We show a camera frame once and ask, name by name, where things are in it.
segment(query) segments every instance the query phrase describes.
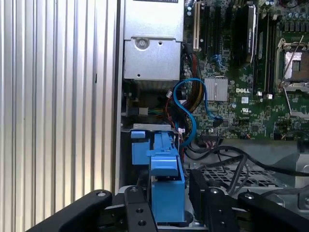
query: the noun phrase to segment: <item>screw hole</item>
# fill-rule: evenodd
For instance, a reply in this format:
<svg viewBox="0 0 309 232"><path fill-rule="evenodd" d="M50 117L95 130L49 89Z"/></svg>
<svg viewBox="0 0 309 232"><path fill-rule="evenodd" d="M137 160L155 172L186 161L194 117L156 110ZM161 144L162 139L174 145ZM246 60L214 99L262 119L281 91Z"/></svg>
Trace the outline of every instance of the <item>screw hole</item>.
<svg viewBox="0 0 309 232"><path fill-rule="evenodd" d="M144 212L144 210L143 209L137 209L136 212L141 214L142 212Z"/></svg>
<svg viewBox="0 0 309 232"><path fill-rule="evenodd" d="M141 220L141 221L139 221L139 226L145 226L146 225L146 221L143 221L143 220Z"/></svg>
<svg viewBox="0 0 309 232"><path fill-rule="evenodd" d="M131 192L137 192L137 191L138 191L138 188L137 188L137 187L133 187L133 188L130 189L130 191L131 191Z"/></svg>

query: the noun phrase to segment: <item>black cable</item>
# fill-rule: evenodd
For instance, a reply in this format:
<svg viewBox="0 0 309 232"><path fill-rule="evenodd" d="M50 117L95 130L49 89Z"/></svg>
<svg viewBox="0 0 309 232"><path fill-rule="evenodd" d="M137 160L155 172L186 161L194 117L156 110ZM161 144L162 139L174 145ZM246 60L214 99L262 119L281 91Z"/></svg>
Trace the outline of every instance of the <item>black cable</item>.
<svg viewBox="0 0 309 232"><path fill-rule="evenodd" d="M272 191L264 192L261 194L262 197L267 197L271 194L277 195L296 195L305 191L309 191L309 185L304 186L303 188L282 188L282 189L275 189Z"/></svg>
<svg viewBox="0 0 309 232"><path fill-rule="evenodd" d="M243 156L242 160L239 162L239 164L237 165L237 168L234 172L234 175L232 177L231 183L228 187L228 189L226 190L226 192L229 195L232 195L235 191L236 185L238 183L239 177L241 175L242 169L244 166L246 166L246 162L247 162L247 157Z"/></svg>
<svg viewBox="0 0 309 232"><path fill-rule="evenodd" d="M218 156L219 161L222 162L222 159L221 159L221 156L220 156L219 153L217 153L217 156ZM223 168L223 172L225 173L225 175L227 175L225 168L224 167L222 167L222 168Z"/></svg>
<svg viewBox="0 0 309 232"><path fill-rule="evenodd" d="M217 146L214 147L213 149L211 149L210 151L206 152L203 156L200 157L200 160L203 159L204 157L207 157L208 155L220 151L220 150L230 150L230 151L235 151L241 155L244 155L247 157L248 160L250 160L251 162L253 162L255 165L264 168L265 170L268 171L273 171L273 172L278 172L278 173L282 173L282 174L286 174L286 175L292 175L292 176L309 176L309 173L303 173L303 172L297 172L294 170L287 170L287 169L283 169L283 168L277 168L277 167L273 167L270 165L266 165L263 164L259 161L257 161L255 158L253 158L252 156L250 156L248 153L244 152L243 150L233 147L233 146Z"/></svg>
<svg viewBox="0 0 309 232"><path fill-rule="evenodd" d="M206 167L208 167L208 168L216 168L216 167L221 167L221 166L227 166L227 165L230 165L230 164L237 163L237 162L241 161L242 157L243 157L243 155L240 155L240 156L235 156L235 157L230 158L230 159L223 160L222 162L206 164Z"/></svg>
<svg viewBox="0 0 309 232"><path fill-rule="evenodd" d="M248 168L247 165L245 165L245 168L247 169L246 176L245 176L245 178L243 179L241 185L236 189L235 192L232 193L231 196L236 195L236 194L245 186L247 180L249 179L249 172L250 172L250 171L249 171L249 168Z"/></svg>
<svg viewBox="0 0 309 232"><path fill-rule="evenodd" d="M187 146L187 148L194 152L194 153L198 153L198 154L202 154L202 153L205 153L207 151L209 151L210 149L209 148L206 148L206 147L202 147L202 148L193 148L192 147L192 142Z"/></svg>
<svg viewBox="0 0 309 232"><path fill-rule="evenodd" d="M227 155L227 154L223 154L223 153L221 153L220 151L218 151L218 154L220 155L220 156L225 156L225 157L229 157L229 158L233 158L234 156L230 156L230 155Z"/></svg>

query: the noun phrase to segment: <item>blue cable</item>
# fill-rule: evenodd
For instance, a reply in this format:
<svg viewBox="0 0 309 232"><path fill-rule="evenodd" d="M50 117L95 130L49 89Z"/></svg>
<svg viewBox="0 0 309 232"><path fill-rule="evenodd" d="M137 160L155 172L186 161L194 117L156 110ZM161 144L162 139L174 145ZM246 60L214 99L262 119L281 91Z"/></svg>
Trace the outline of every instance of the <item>blue cable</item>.
<svg viewBox="0 0 309 232"><path fill-rule="evenodd" d="M178 105L179 108L181 108L183 111L185 111L185 112L188 114L190 120L192 121L192 131L191 131L191 133L190 133L190 136L189 136L189 138L188 138L186 141L184 141L184 142L181 144L181 146L187 146L187 145L189 145L189 144L192 142L192 140L194 139L194 137L195 137L195 135L196 135L196 133L197 133L197 122L195 121L195 118L193 117L193 115L192 115L186 108L183 107L183 105L180 104L180 102L179 102L178 99L177 99L177 95L176 95L176 91L177 91L178 87L179 87L180 85L182 85L182 84L184 84L184 83L186 83L186 82L190 82L190 81L199 81L200 83L203 84L204 91L205 91L205 100L204 100L204 103L205 103L205 109L206 109L206 112L207 112L208 116L209 116L212 120L222 119L221 117L215 116L215 115L208 109L208 103L207 103L207 89L206 89L205 83L204 83L202 80L197 79L197 78L190 78L190 79L185 79L185 80L179 82L179 83L175 86L175 88L174 88L174 91L173 91L173 99L174 99L176 105Z"/></svg>

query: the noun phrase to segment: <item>red wire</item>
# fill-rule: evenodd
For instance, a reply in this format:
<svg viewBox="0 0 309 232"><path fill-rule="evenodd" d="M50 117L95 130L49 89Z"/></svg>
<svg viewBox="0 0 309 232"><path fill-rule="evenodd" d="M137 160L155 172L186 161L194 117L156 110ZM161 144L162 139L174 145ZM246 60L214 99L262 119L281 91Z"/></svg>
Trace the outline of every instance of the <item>red wire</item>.
<svg viewBox="0 0 309 232"><path fill-rule="evenodd" d="M170 119L169 112L168 112L168 105L169 105L169 101L170 101L171 99L172 99L172 98L169 98L169 99L166 101L165 112L167 113L168 119L169 119L169 121L172 123L173 128L175 128L175 124L174 124L173 121Z"/></svg>

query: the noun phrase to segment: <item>dell logo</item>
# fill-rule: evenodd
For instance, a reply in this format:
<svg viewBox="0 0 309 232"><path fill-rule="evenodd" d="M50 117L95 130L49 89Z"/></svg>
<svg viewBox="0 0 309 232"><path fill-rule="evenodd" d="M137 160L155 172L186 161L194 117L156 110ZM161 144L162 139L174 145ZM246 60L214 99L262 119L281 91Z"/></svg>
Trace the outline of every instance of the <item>dell logo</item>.
<svg viewBox="0 0 309 232"><path fill-rule="evenodd" d="M250 93L248 88L236 88L237 93Z"/></svg>

